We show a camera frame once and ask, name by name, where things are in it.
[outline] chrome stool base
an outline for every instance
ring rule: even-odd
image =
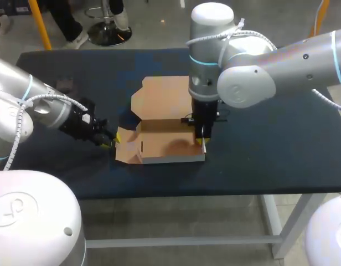
[[[98,46],[116,46],[128,41],[132,36],[131,28],[119,30],[114,21],[99,22],[88,30],[89,41]]]

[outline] white robotic arm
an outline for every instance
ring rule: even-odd
[[[45,98],[29,100],[38,95],[45,95]],[[111,147],[113,141],[118,141],[116,131],[109,129],[107,120],[95,117],[92,101],[79,99],[86,107],[82,109],[81,105],[73,105],[71,101],[63,93],[0,59],[0,163],[12,148],[22,104],[27,105],[27,111],[23,112],[21,119],[21,142],[32,133],[33,121],[59,129],[74,139],[90,140],[95,145]]]
[[[248,108],[275,95],[341,84],[341,30],[277,50],[265,36],[241,30],[233,19],[232,9],[220,3],[192,11],[187,44],[197,139],[211,137],[218,100]]]
[[[0,171],[0,266],[86,266],[81,211],[47,173]]]

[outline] sneaker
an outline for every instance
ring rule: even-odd
[[[128,17],[125,9],[120,14],[114,15],[114,22],[119,30],[128,30]]]
[[[82,44],[84,44],[88,40],[89,36],[84,30],[82,30],[81,34],[72,42],[68,42],[64,49],[73,49],[78,50]]]

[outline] black tabletop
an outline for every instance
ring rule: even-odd
[[[142,79],[187,75],[189,54],[65,50],[25,53],[17,65],[52,86],[72,77],[75,93],[95,101],[99,117],[133,127],[137,120],[128,109]],[[215,124],[207,151],[201,163],[127,165],[112,152],[35,123],[13,168],[54,175],[78,198],[341,191],[341,118],[310,91],[231,110],[228,122]]]

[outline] yellow pole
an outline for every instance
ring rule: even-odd
[[[321,25],[323,23],[324,17],[326,16],[328,6],[329,6],[329,0],[324,0],[321,8],[318,11],[316,33],[314,33],[314,25],[313,25],[311,29],[311,33],[309,34],[309,37],[313,37],[319,34],[319,30],[321,29]]]
[[[42,14],[40,13],[40,9],[39,9],[37,0],[29,0],[29,5],[30,5],[30,8],[32,10],[35,22],[38,26],[40,36],[43,40],[44,48],[45,48],[45,50],[51,50],[51,44],[50,44],[49,36],[47,33],[47,29],[45,28],[45,25],[44,25]]]

